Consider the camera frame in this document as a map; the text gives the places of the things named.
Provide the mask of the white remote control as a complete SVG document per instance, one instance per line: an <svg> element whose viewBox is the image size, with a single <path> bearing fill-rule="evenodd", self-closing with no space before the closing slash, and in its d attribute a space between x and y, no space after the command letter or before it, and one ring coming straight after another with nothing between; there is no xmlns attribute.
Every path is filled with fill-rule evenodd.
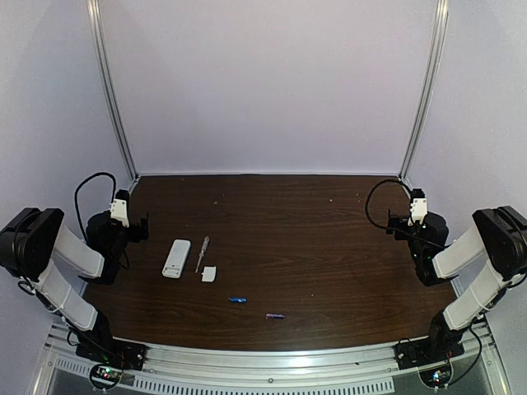
<svg viewBox="0 0 527 395"><path fill-rule="evenodd" d="M162 276L179 279L189 256L191 242L186 239L176 239L171 245L165 265L161 271Z"/></svg>

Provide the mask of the clear handle screwdriver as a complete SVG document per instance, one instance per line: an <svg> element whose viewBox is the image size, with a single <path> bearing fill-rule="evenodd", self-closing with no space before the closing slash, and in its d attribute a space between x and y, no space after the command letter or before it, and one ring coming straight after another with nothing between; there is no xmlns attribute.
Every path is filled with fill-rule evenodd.
<svg viewBox="0 0 527 395"><path fill-rule="evenodd" d="M203 260L203 258L205 256L205 253L207 252L209 243L210 243L210 237L209 236L205 236L204 239L203 239L203 243L202 243L202 246L200 248L199 254L198 254L198 261L197 261L197 264L196 264L195 273L199 272L200 265L201 265L202 260Z"/></svg>

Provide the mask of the white battery cover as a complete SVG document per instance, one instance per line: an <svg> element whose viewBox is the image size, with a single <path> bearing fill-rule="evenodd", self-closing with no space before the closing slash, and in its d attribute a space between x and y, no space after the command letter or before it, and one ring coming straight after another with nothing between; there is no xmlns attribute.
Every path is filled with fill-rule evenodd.
<svg viewBox="0 0 527 395"><path fill-rule="evenodd" d="M213 283L217 277L216 267L205 267L202 272L202 282Z"/></svg>

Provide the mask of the blue battery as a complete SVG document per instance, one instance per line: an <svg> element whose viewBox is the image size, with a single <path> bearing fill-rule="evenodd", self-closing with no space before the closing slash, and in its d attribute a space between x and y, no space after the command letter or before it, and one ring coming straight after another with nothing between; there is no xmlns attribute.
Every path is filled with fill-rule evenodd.
<svg viewBox="0 0 527 395"><path fill-rule="evenodd" d="M228 301L230 303L245 304L247 302L247 299L246 298L233 297L233 298L229 298Z"/></svg>

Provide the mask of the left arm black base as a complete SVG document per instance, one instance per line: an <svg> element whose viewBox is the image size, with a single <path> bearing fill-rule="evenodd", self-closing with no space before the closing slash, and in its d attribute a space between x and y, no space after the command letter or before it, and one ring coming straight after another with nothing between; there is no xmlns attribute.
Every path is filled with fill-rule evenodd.
<svg viewBox="0 0 527 395"><path fill-rule="evenodd" d="M77 356L118 369L142 370L147 347L114 338L110 322L102 313L98 313L91 330L81 331L73 326L70 330L77 337Z"/></svg>

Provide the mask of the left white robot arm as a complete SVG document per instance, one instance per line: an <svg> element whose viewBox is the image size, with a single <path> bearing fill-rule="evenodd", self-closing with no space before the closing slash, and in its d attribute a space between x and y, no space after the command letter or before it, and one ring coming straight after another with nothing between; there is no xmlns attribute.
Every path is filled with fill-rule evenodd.
<svg viewBox="0 0 527 395"><path fill-rule="evenodd" d="M113 285L129 266L128 245L148 239L148 219L125 225L105 211L88 221L87 235L87 241L77 237L58 208L27 207L1 230L1 266L82 332L94 330L102 313L83 299L77 283Z"/></svg>

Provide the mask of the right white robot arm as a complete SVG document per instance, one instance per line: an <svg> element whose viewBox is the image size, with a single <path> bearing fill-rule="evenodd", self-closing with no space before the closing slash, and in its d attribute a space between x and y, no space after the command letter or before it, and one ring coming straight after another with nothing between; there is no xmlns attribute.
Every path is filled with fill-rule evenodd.
<svg viewBox="0 0 527 395"><path fill-rule="evenodd" d="M451 281L473 262L485 260L461 296L434 318L431 328L436 332L465 330L506 289L526 278L526 218L511 206L480 209L472 218L473 225L447 244L449 230L442 216L424 210L388 214L386 233L408 243L425 286Z"/></svg>

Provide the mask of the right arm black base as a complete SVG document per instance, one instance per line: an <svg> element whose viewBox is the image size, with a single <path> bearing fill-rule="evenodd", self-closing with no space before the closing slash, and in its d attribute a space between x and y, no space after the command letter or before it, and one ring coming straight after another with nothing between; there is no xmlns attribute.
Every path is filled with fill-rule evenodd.
<svg viewBox="0 0 527 395"><path fill-rule="evenodd" d="M428 335L423 339L401 339L393 346L399 370L446 361L464 354L462 337L468 326L452 329L440 311L431 321Z"/></svg>

